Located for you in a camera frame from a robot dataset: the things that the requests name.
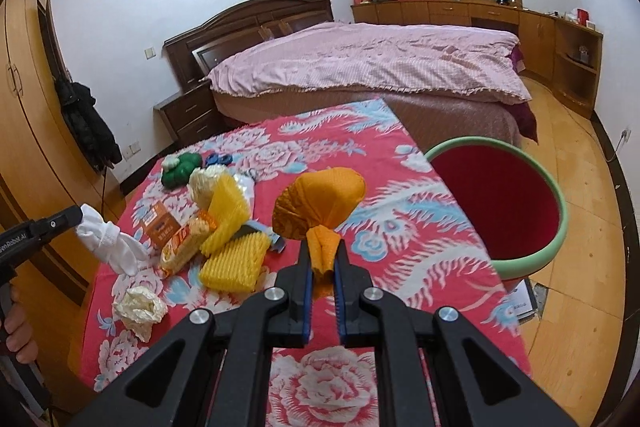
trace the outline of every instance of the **human hand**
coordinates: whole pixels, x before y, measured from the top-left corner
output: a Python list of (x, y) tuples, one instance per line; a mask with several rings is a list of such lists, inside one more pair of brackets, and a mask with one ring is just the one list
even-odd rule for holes
[(9, 334), (6, 340), (6, 348), (16, 354), (16, 360), (20, 363), (31, 363), (38, 356), (38, 344), (33, 340), (33, 328), (27, 322), (27, 315), (22, 305), (18, 302), (18, 290), (11, 287), (11, 300), (14, 305), (7, 313), (4, 325), (0, 327)]

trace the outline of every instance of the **black baseboard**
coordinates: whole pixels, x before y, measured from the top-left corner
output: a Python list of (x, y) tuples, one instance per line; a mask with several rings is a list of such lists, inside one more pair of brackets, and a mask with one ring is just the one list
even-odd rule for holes
[(172, 154), (178, 150), (178, 144), (172, 143), (169, 147), (156, 154), (153, 158), (147, 161), (142, 167), (136, 169), (129, 177), (122, 181), (120, 184), (120, 190), (127, 196), (132, 193), (138, 186), (145, 180), (145, 178), (154, 168), (154, 165), (160, 158), (164, 158), (168, 154)]
[(591, 124), (605, 157), (614, 158), (609, 163), (609, 172), (616, 188), (626, 255), (625, 314), (622, 322), (622, 334), (607, 390), (596, 418), (593, 420), (592, 426), (596, 426), (606, 420), (622, 400), (636, 355), (638, 333), (640, 331), (640, 285), (638, 284), (638, 280), (640, 280), (640, 243), (638, 241), (638, 226), (636, 225), (636, 215), (631, 201), (631, 194), (626, 185), (618, 157), (615, 156), (613, 144), (595, 112), (591, 117)]

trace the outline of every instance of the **black jacket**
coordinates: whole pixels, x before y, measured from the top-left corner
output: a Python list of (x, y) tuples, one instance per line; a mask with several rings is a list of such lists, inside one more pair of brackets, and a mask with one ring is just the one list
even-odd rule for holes
[(66, 78), (55, 80), (62, 116), (84, 157), (94, 171), (102, 172), (122, 161), (113, 133), (94, 109), (91, 90)]

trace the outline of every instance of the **yellow mesh packaging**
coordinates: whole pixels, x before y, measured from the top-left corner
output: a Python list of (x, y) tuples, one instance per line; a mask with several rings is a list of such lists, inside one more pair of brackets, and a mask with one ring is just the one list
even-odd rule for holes
[(271, 241), (263, 232), (244, 235), (227, 243), (200, 270), (207, 288), (223, 292), (253, 292), (260, 266)]
[(307, 240), (314, 272), (314, 297), (331, 295), (338, 227), (362, 201), (366, 185), (353, 169), (305, 172), (287, 187), (273, 208), (273, 231)]
[(199, 211), (191, 217), (169, 242), (162, 248), (160, 268), (165, 277), (178, 273), (187, 264), (207, 237), (216, 229), (213, 217)]
[(251, 218), (249, 205), (228, 172), (221, 174), (216, 183), (209, 215), (213, 217), (218, 228), (200, 247), (200, 251), (206, 257), (220, 250), (240, 230), (242, 224)]

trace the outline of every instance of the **table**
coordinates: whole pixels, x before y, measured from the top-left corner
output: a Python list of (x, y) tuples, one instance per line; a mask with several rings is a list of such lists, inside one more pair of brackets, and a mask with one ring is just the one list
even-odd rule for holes
[[(366, 266), (375, 285), (414, 308), (433, 312), (443, 305), (456, 307), (529, 373), (517, 318), (480, 238), (382, 100), (278, 118), (186, 150), (229, 153), (239, 168), (256, 169), (260, 177), (254, 217), (267, 225), (276, 197), (300, 172), (335, 166), (355, 169), (366, 181), (366, 198), (338, 229), (351, 262)], [(159, 177), (156, 164), (118, 222), (148, 247), (148, 266), (128, 277), (102, 265), (95, 279), (79, 376), (96, 391), (148, 349), (112, 315), (111, 303), (127, 288), (145, 285), (169, 305), (168, 316), (154, 326), (151, 343), (193, 309), (224, 312), (247, 297), (203, 288), (198, 281), (201, 257), (182, 273), (160, 279), (158, 252), (150, 247), (140, 219), (151, 204), (162, 200), (184, 223), (194, 204), (186, 188), (169, 192)], [(273, 285), (277, 270), (293, 264), (298, 251), (298, 241), (287, 241), (282, 254), (268, 253), (257, 288)], [(332, 298), (315, 302), (305, 349), (274, 351), (269, 398), (268, 426), (378, 425), (373, 353), (338, 345)]]

